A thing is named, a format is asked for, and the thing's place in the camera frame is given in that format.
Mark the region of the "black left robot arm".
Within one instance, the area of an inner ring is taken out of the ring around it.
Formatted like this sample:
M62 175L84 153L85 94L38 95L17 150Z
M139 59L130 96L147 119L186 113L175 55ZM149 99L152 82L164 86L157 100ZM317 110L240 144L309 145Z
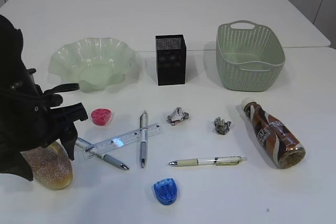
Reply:
M22 61L23 34L1 16L1 173L33 180L33 171L22 152L48 147L60 140L74 160L78 133L74 122L88 119L82 103L62 107L62 92L79 84L61 84L42 91L34 82L36 69Z

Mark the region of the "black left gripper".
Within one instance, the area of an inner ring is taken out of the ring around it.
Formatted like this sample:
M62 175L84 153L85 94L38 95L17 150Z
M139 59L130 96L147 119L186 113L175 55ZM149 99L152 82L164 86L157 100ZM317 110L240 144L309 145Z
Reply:
M62 92L79 90L79 84L66 83L42 91L34 82L36 69L23 71L9 86L1 84L1 116L5 143L17 153L1 155L1 174L12 174L33 181L30 165L19 151L47 147L60 140L71 161L78 132L75 121L88 119L82 103L62 107Z

